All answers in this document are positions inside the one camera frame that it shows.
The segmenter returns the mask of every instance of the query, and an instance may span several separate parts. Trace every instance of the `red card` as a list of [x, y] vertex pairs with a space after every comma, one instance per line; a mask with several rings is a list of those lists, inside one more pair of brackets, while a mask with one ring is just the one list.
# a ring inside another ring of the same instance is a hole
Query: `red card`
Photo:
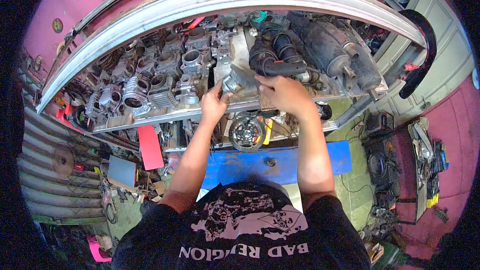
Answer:
[[160, 148], [159, 136], [152, 125], [138, 128], [138, 139], [140, 140], [141, 158], [145, 170], [152, 170], [165, 167]]

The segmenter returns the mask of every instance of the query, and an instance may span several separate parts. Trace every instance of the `blue workbench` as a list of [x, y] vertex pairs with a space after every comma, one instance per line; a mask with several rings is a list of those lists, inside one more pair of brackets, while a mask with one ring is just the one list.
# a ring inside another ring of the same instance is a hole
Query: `blue workbench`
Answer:
[[[352, 171], [350, 147], [348, 141], [327, 143], [328, 154], [332, 161], [333, 175]], [[215, 151], [209, 156], [202, 189], [211, 190], [219, 183], [227, 185], [245, 180], [250, 175], [264, 177], [280, 185], [297, 182], [298, 148], [268, 148], [255, 152], [238, 150]], [[265, 161], [275, 159], [276, 165], [270, 167]]]

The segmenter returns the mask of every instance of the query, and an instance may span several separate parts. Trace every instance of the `red object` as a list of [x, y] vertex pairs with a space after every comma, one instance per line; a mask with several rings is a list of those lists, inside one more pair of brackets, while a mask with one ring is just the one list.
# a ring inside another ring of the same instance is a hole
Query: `red object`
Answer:
[[58, 119], [61, 123], [65, 124], [65, 125], [68, 126], [69, 128], [74, 129], [74, 130], [78, 131], [78, 132], [81, 133], [81, 134], [84, 133], [84, 132], [81, 131], [80, 129], [75, 128], [75, 126], [73, 126], [72, 123], [70, 123], [70, 121], [67, 120], [67, 117], [65, 116], [65, 109], [58, 109], [58, 110], [57, 110], [56, 117], [57, 117], [57, 119]]
[[140, 141], [141, 158], [145, 170], [152, 170], [165, 167], [160, 148], [159, 136], [152, 125], [138, 128], [138, 139]]
[[187, 28], [188, 29], [195, 28], [195, 26], [197, 26], [198, 23], [200, 23], [203, 19], [205, 19], [205, 17], [196, 18], [195, 21], [193, 21]]
[[84, 166], [81, 165], [81, 164], [75, 164], [75, 165], [73, 165], [73, 168], [77, 171], [83, 171], [84, 170]]
[[70, 116], [72, 114], [72, 111], [74, 109], [74, 106], [71, 104], [67, 104], [65, 107], [65, 115]]
[[405, 65], [403, 65], [403, 69], [405, 69], [405, 71], [417, 70], [418, 68], [420, 67], [412, 63], [405, 63]]

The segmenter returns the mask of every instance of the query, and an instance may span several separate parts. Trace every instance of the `black fender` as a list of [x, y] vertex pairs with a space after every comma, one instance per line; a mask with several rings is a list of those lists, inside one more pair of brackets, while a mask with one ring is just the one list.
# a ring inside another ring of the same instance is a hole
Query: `black fender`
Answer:
[[419, 12], [412, 9], [405, 9], [399, 11], [399, 13], [418, 27], [427, 42], [427, 56], [425, 57], [425, 61], [418, 69], [407, 72], [405, 80], [406, 84], [398, 93], [400, 98], [407, 99], [415, 89], [417, 89], [434, 63], [435, 57], [437, 56], [437, 38], [435, 37], [434, 29], [428, 22], [427, 18]]

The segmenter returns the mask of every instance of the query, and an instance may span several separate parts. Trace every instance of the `white door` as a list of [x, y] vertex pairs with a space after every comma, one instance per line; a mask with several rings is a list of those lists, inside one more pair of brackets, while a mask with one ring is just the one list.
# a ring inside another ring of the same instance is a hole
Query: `white door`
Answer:
[[[370, 108], [371, 112], [392, 113], [396, 125], [421, 114], [445, 98], [475, 67], [463, 27], [445, 0], [419, 0], [414, 9], [424, 15], [433, 27], [437, 38], [437, 55], [428, 74], [410, 97], [399, 97], [405, 82], [397, 81], [396, 85], [389, 87], [389, 93]], [[382, 73], [393, 65], [409, 44], [410, 41], [404, 37], [397, 36], [394, 39], [377, 61]]]

